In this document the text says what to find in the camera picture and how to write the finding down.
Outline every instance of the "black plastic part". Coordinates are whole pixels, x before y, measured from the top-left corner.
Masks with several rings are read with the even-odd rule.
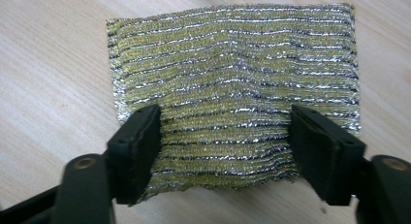
[[[359,223],[411,223],[410,163],[387,155],[374,156],[362,167],[358,181]]]
[[[161,149],[160,107],[137,110],[108,142],[105,152],[112,172],[112,195],[134,205],[151,179],[151,166]]]
[[[46,218],[35,218],[39,216],[39,213],[43,213],[49,210],[54,205],[55,196],[58,186],[53,187],[41,194],[36,195],[22,203],[19,203],[13,207],[0,211],[0,223],[21,223],[23,221],[29,221],[29,223],[35,222],[34,219],[47,220]],[[47,223],[40,220],[36,223]]]
[[[86,154],[65,168],[51,224],[114,223],[106,160]]]
[[[340,126],[304,107],[293,106],[289,143],[301,174],[331,206],[349,206],[353,172],[363,162],[365,144]]]

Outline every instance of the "wooden table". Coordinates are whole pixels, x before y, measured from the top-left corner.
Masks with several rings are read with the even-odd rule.
[[[411,161],[411,0],[0,0],[0,206],[59,183],[72,158],[103,152],[118,129],[106,23],[228,3],[353,3],[367,157]],[[304,180],[239,191],[160,194],[118,223],[355,223]]]

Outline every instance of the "scrubbing sponge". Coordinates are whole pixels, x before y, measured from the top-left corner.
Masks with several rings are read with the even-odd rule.
[[[292,104],[359,134],[350,5],[229,5],[107,26],[120,122],[162,107],[162,151],[142,200],[296,176]]]

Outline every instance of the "crumpled fabric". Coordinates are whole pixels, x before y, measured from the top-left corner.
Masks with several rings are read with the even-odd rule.
[[[360,134],[354,9],[226,5],[107,21],[118,119],[162,107],[162,150],[140,201],[191,186],[299,174],[292,104]]]

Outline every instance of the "wood grain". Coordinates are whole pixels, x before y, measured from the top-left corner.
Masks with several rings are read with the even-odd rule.
[[[59,183],[64,165],[103,152],[119,127],[105,20],[228,3],[340,3],[357,9],[367,157],[411,161],[411,0],[0,0],[0,206]],[[158,195],[116,206],[117,223],[355,223],[304,180]]]

